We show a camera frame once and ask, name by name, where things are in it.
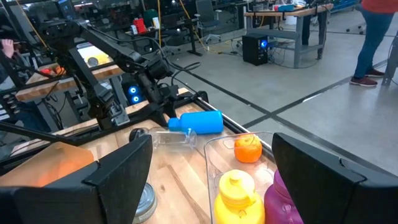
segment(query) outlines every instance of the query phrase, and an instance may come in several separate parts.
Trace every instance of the blue water bottle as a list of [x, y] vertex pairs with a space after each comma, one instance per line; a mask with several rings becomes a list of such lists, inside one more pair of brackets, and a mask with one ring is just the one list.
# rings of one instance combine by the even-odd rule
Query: blue water bottle
[[180, 119], [170, 118], [170, 131], [187, 132], [188, 128], [197, 134], [218, 134], [223, 132], [223, 114], [221, 111], [202, 111], [184, 113]]

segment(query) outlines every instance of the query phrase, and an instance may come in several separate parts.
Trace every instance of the concrete floor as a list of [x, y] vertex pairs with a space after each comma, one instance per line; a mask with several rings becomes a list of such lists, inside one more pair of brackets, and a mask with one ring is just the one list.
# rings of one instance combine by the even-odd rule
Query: concrete floor
[[[235, 44], [236, 38], [245, 34], [244, 30], [223, 34], [223, 40], [235, 39], [233, 44], [226, 41], [210, 45], [211, 52], [205, 52], [197, 44], [202, 57], [186, 53], [184, 50], [190, 46], [185, 45], [181, 46], [181, 53], [171, 59], [182, 66], [201, 62], [201, 67], [193, 72], [211, 85], [187, 73], [180, 73], [178, 78], [196, 90], [207, 91], [213, 106], [240, 124], [250, 124], [249, 130], [283, 132], [320, 149], [353, 157], [367, 166], [378, 166], [398, 175], [398, 121], [394, 117], [398, 110], [398, 87], [392, 83], [389, 88], [380, 84], [376, 88], [364, 88], [347, 83], [347, 78], [353, 75], [364, 35], [347, 34], [345, 29], [362, 21], [356, 11], [333, 14], [323, 59], [316, 61], [315, 52], [302, 58], [301, 66], [313, 65], [309, 68], [291, 69], [271, 63], [255, 67], [243, 62], [241, 57], [218, 54], [236, 49], [241, 52], [241, 47], [236, 48]], [[385, 69], [391, 35], [396, 33], [397, 25], [398, 16], [395, 16], [374, 56], [374, 64], [378, 64], [380, 70]], [[318, 32], [316, 27], [312, 30], [310, 43], [316, 43]], [[293, 65], [292, 56], [290, 51], [274, 53], [276, 62], [283, 61], [288, 67]], [[341, 85], [287, 110], [278, 110], [336, 82]], [[259, 119], [268, 113], [272, 118]], [[61, 116], [70, 117], [68, 105]], [[66, 126], [75, 122], [73, 118], [67, 120], [70, 121], [66, 121]]]

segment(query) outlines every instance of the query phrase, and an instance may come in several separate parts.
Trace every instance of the sneaker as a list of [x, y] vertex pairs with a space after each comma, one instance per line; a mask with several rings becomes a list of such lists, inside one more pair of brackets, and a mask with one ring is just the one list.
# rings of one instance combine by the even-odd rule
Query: sneaker
[[360, 85], [360, 86], [366, 86], [366, 87], [372, 87], [376, 86], [377, 82], [374, 80], [371, 80], [370, 78], [351, 78], [351, 81], [349, 81], [350, 84], [352, 85]]
[[384, 76], [384, 72], [379, 72], [376, 69], [372, 68], [368, 72], [366, 72], [365, 77], [372, 77], [372, 78], [382, 78]]

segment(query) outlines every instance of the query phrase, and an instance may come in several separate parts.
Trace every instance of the hand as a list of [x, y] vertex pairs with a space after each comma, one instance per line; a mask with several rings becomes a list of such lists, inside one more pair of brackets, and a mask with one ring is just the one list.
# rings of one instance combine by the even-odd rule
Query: hand
[[2, 44], [2, 51], [4, 52], [4, 54], [8, 58], [11, 58], [12, 55], [14, 55], [14, 41], [9, 39], [2, 39], [1, 44]]

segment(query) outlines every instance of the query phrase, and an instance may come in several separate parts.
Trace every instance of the yellow bottle cap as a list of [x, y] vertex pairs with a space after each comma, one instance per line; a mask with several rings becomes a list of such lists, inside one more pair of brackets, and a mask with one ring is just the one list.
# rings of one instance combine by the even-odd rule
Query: yellow bottle cap
[[246, 207], [256, 201], [254, 180], [246, 172], [231, 170], [220, 179], [220, 195], [223, 202], [233, 207]]

